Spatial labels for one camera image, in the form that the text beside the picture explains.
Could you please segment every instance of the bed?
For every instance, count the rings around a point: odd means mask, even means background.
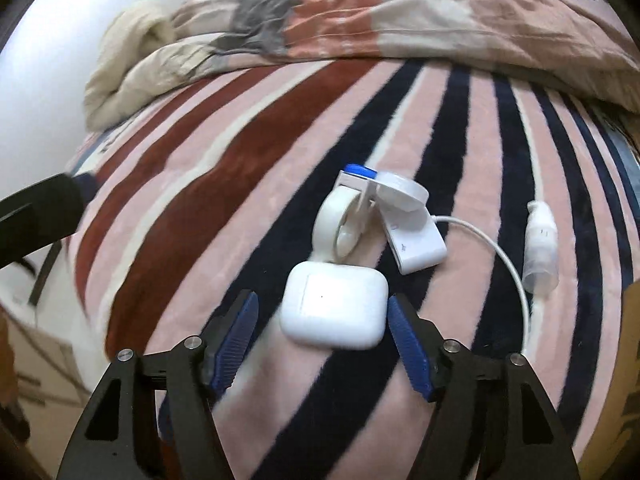
[[[508,19],[491,23],[482,9],[497,8]],[[415,17],[425,9],[431,25]],[[544,12],[556,20],[542,27]],[[414,178],[432,214],[472,222],[522,270],[527,203],[545,200],[560,283],[529,298],[531,360],[583,477],[611,472],[637,411],[625,396],[640,324],[622,308],[640,275],[640,170],[622,119],[640,102],[630,38],[564,0],[188,0],[171,23],[175,38],[125,64],[115,88],[88,89],[88,120],[103,128],[71,164],[102,185],[68,258],[108,356],[170,349],[250,288],[256,337],[213,410],[236,478],[403,479],[431,406],[390,334],[331,351],[280,330],[287,275],[311,253],[322,201],[347,163]],[[181,78],[140,91],[175,59]],[[445,338],[480,355],[519,351],[506,268],[469,234],[440,229],[449,255],[437,267],[401,276],[378,222],[348,263],[380,270]],[[635,370],[627,390],[620,363]],[[603,430],[620,388],[620,426]]]

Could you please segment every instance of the white stripe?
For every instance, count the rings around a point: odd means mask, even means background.
[[[391,145],[391,142],[393,142],[394,137],[398,132],[398,128],[400,127],[400,125],[402,124],[402,121],[404,120],[404,114],[411,106],[411,103],[414,100],[415,94],[417,93],[418,89],[420,88],[420,85],[422,84],[422,80],[424,79],[424,74],[426,72],[426,69],[427,69],[427,65],[425,64],[420,69],[420,72],[418,72],[418,75],[415,78],[413,84],[411,85],[411,88],[409,88],[409,91],[405,94],[402,101],[400,101],[400,104],[398,105],[398,108],[396,108],[396,111],[394,112],[393,116],[391,117],[391,120],[386,126],[384,133],[378,139],[378,142],[373,148],[371,155],[369,155],[369,158],[365,163],[365,166],[367,166],[368,168],[375,169],[375,167],[380,162],[380,160],[382,160],[382,157],[385,156],[386,150],[388,150],[388,147]]]
[[[521,81],[513,79],[510,79],[510,83],[518,110],[520,111],[520,119],[522,120],[522,127],[524,128],[524,133],[527,137],[527,144],[529,145],[531,171],[533,173],[534,197],[536,200],[544,202],[545,191],[542,186],[542,170],[540,169],[540,160],[538,158],[538,150],[536,149],[536,141],[534,140],[533,132],[531,131],[531,124],[529,123],[527,111],[525,110],[522,98],[520,97],[520,92],[526,91],[526,86]],[[531,300],[529,343],[526,348],[527,359],[532,364],[535,362],[540,336],[542,336],[542,323],[545,319],[545,308],[545,297],[540,293],[535,293]]]
[[[171,186],[167,187],[149,211],[144,214],[140,219],[140,222],[138,222],[129,243],[122,254],[118,267],[114,269],[111,283],[100,302],[95,325],[100,333],[102,341],[106,340],[109,318],[111,315],[111,306],[114,298],[124,283],[129,269],[132,266],[143,241],[145,240],[146,234],[164,212],[169,203],[191,182],[196,180],[198,177],[203,176],[215,167],[231,141],[257,114],[329,63],[331,63],[330,60],[309,63],[304,70],[301,70],[292,79],[290,79],[289,82],[261,99],[261,101],[247,110],[243,115],[239,116],[225,129],[224,132],[220,133],[210,148],[205,152],[204,156],[200,159],[198,164],[196,164],[190,171],[184,173],[179,179],[173,182]]]

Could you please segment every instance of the white charger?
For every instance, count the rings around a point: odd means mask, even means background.
[[[388,285],[369,267],[302,262],[289,273],[280,326],[293,340],[363,350],[385,333]]]

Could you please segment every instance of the blue object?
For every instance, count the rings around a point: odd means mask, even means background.
[[[433,391],[429,357],[395,296],[387,303],[386,319],[411,386],[428,402]]]
[[[236,372],[244,360],[244,354],[249,346],[249,340],[254,333],[257,321],[258,295],[252,292],[244,301],[244,305],[215,355],[215,368],[209,387],[218,397],[221,397],[234,381]],[[202,367],[205,368],[207,365],[210,366],[205,362]]]
[[[352,175],[363,176],[364,178],[375,178],[378,174],[377,171],[359,164],[347,164],[343,171]]]

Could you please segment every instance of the small spray bottle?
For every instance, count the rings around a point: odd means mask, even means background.
[[[558,286],[558,228],[546,202],[527,204],[522,286],[531,294],[548,294]]]

